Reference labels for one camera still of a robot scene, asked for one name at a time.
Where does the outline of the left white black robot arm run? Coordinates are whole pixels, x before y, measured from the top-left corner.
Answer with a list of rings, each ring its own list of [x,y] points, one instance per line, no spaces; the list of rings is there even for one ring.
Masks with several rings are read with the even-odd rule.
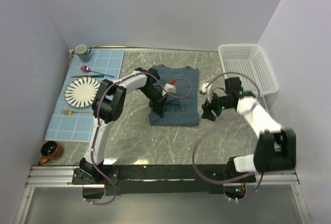
[[[103,176],[104,150],[110,130],[122,114],[126,95],[140,90],[148,99],[149,107],[159,117],[164,116],[167,95],[159,91],[155,83],[160,79],[157,70],[137,68],[129,76],[117,81],[101,82],[92,104],[94,127],[88,149],[79,163],[84,177],[92,184]]]

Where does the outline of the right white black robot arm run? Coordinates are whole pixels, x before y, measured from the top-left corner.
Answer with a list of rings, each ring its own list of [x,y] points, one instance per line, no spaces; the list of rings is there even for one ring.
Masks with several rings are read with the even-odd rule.
[[[218,96],[212,83],[203,83],[200,92],[207,95],[202,118],[215,121],[223,110],[234,109],[250,125],[257,137],[253,154],[229,159],[225,183],[238,182],[256,172],[293,170],[296,167],[296,134],[277,123],[261,106],[258,97],[242,87],[239,77],[225,79],[225,95]]]

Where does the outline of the blue-grey t-shirt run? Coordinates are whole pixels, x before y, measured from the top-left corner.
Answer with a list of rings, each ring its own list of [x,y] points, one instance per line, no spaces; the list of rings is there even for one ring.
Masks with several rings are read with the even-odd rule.
[[[162,85],[175,81],[176,96],[168,96],[164,104],[164,117],[154,111],[149,114],[149,124],[152,126],[197,126],[198,113],[198,86],[199,70],[190,66],[183,68],[170,68],[163,64],[153,66]]]

